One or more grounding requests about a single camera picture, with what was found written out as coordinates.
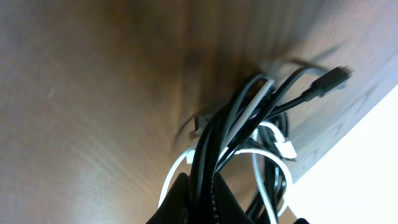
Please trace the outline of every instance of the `wooden table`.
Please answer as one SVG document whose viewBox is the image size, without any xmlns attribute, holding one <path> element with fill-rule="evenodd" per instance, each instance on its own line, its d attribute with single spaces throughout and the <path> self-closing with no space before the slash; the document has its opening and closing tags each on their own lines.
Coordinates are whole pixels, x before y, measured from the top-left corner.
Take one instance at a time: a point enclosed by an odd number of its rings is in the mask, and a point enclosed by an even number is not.
<svg viewBox="0 0 398 224">
<path fill-rule="evenodd" d="M 289 111 L 297 180 L 398 83 L 397 9 L 388 0 L 1 1 L 0 223 L 144 223 L 192 124 L 177 133 L 198 110 L 259 69 L 280 85 L 295 67 L 275 60 L 349 65 L 344 90 Z M 250 159 L 223 175 L 246 208 Z"/>
</svg>

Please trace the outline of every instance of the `black connector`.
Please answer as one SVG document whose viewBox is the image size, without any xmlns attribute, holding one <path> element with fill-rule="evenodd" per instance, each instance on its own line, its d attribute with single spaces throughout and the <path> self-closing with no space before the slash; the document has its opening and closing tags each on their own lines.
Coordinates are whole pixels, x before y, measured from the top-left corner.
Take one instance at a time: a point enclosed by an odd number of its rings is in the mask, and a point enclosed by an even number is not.
<svg viewBox="0 0 398 224">
<path fill-rule="evenodd" d="M 306 101 L 310 101 L 317 96 L 323 97 L 347 81 L 347 79 L 351 77 L 350 74 L 350 69 L 346 67 L 336 67 L 315 80 L 311 84 L 311 87 L 303 92 L 302 96 L 305 96 Z"/>
</svg>

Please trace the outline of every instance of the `brown wooden surface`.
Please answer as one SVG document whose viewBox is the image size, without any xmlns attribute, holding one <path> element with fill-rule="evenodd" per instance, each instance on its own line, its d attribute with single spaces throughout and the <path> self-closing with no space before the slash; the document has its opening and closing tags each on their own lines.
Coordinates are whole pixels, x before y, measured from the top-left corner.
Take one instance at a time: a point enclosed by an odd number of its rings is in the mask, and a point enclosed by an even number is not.
<svg viewBox="0 0 398 224">
<path fill-rule="evenodd" d="M 344 90 L 289 112 L 297 180 L 398 83 L 397 10 L 388 0 L 0 1 L 0 223 L 144 223 L 196 111 L 256 68 L 280 83 L 293 67 L 275 59 L 349 65 Z M 223 175 L 247 206 L 250 160 Z"/>
</svg>

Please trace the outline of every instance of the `wood grain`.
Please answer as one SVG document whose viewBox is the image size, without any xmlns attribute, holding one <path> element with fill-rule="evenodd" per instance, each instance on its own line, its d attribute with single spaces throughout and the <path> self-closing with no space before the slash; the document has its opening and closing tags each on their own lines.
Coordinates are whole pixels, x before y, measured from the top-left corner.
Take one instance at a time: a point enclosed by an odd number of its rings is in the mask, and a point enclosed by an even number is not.
<svg viewBox="0 0 398 224">
<path fill-rule="evenodd" d="M 191 141 L 191 123 L 177 133 L 194 113 L 228 99 L 254 71 L 282 82 L 294 69 L 288 58 L 349 65 L 344 90 L 289 112 L 297 180 L 397 85 L 397 8 L 388 0 L 0 1 L 0 223 L 144 223 Z M 247 206 L 250 160 L 233 159 L 223 175 Z"/>
</svg>

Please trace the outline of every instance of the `cable bundle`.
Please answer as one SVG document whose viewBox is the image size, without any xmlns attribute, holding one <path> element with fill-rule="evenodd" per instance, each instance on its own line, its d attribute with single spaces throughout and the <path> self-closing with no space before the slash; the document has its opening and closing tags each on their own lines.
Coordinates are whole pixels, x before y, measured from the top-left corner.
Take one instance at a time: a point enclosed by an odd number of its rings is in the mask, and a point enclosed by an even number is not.
<svg viewBox="0 0 398 224">
<path fill-rule="evenodd" d="M 324 75 L 296 99 L 277 106 L 289 88 L 310 68 Z M 282 214 L 287 204 L 284 203 L 279 211 L 277 206 L 292 185 L 292 176 L 282 160 L 295 158 L 294 148 L 287 139 L 289 122 L 286 111 L 316 96 L 324 96 L 348 78 L 349 71 L 345 68 L 337 67 L 327 71 L 309 65 L 294 71 L 276 91 L 273 91 L 274 81 L 264 74 L 250 78 L 210 119 L 196 149 L 195 146 L 191 147 L 177 159 L 166 178 L 159 206 L 177 166 L 185 157 L 194 153 L 188 181 L 189 220 L 212 223 L 211 186 L 214 173 L 219 172 L 234 155 L 251 153 L 259 192 L 246 215 L 254 223 L 277 223 L 276 215 Z M 258 92 L 248 95 L 248 91 L 259 83 L 263 85 Z M 264 156 L 264 181 L 256 154 Z"/>
</svg>

